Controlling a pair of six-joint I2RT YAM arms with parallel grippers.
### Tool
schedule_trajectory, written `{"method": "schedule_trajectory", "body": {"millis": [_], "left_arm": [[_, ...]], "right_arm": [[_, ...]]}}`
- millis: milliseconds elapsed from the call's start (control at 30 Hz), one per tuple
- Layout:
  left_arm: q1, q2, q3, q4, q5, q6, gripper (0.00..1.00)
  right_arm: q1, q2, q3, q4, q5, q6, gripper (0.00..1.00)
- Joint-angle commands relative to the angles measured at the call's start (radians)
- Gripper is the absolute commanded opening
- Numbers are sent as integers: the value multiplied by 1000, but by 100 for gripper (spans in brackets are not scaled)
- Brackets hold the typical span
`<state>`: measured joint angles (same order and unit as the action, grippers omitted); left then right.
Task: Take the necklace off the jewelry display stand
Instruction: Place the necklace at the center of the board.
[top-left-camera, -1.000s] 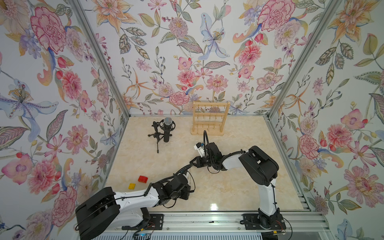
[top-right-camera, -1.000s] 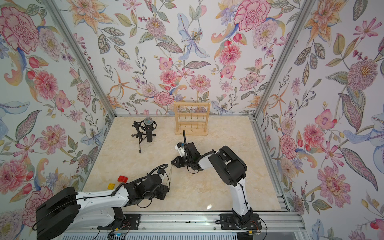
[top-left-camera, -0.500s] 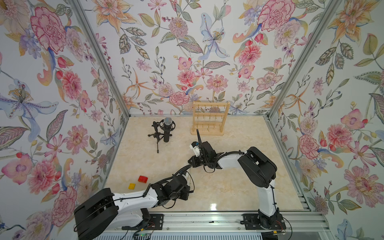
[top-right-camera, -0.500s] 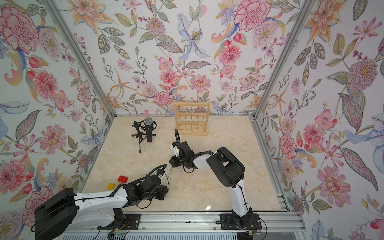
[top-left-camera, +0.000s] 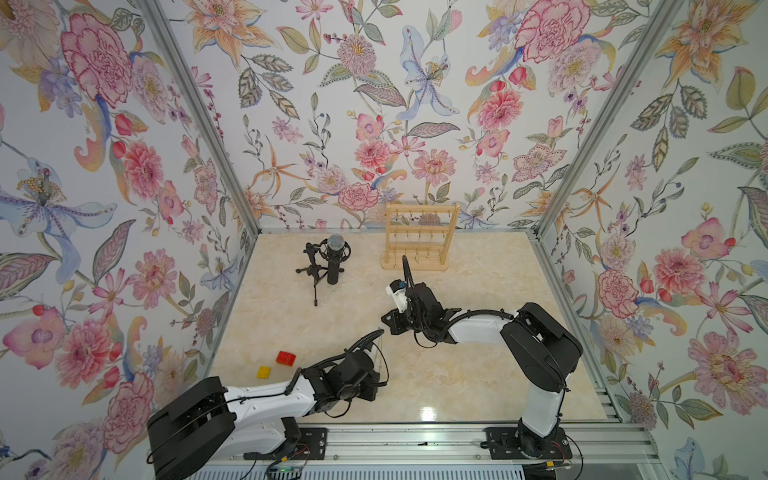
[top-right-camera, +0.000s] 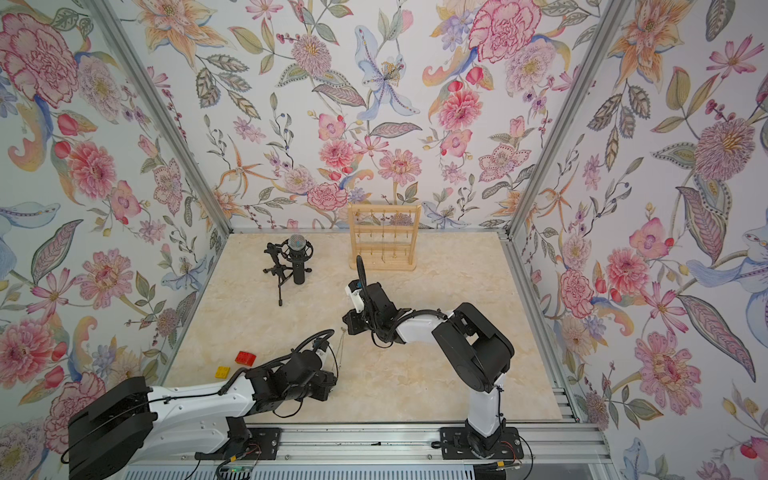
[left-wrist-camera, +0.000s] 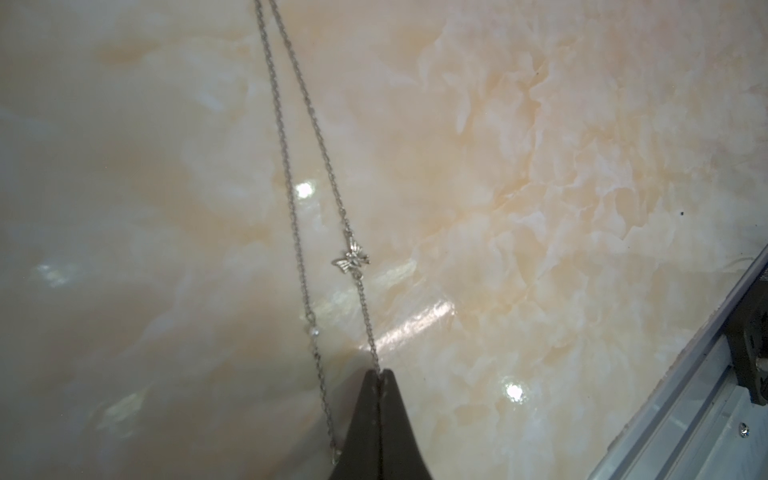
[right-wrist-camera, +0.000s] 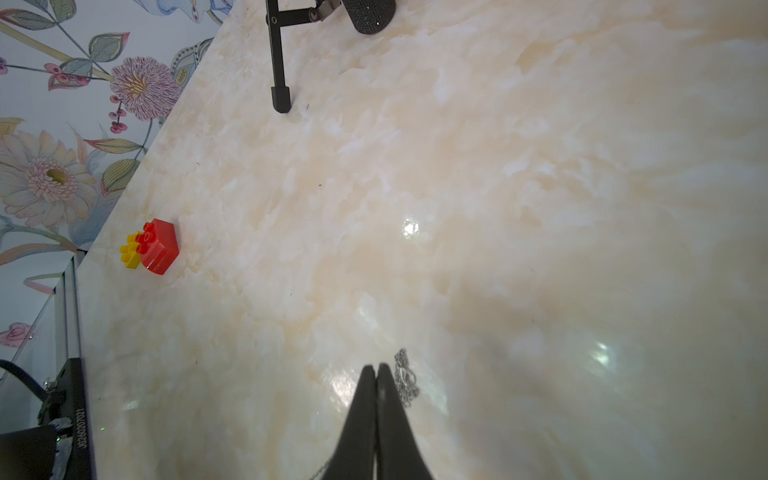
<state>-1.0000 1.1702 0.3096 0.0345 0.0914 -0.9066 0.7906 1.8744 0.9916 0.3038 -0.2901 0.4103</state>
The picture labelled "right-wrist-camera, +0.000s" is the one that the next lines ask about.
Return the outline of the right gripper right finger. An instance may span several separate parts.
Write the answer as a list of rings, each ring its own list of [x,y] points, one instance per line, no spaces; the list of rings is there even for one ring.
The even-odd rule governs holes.
[[[432,480],[398,394],[392,370],[380,363],[376,377],[376,478]]]

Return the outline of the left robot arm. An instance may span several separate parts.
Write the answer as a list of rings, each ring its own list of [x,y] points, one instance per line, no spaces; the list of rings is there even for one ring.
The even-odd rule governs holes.
[[[50,387],[18,365],[1,368],[42,402],[34,428],[1,435],[3,479],[93,479],[93,455],[83,362],[69,358]]]

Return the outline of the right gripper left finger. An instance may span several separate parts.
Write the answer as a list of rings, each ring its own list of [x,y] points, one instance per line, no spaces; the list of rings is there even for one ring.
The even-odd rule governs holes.
[[[376,449],[376,373],[366,365],[357,383],[337,446],[323,480],[371,480]]]

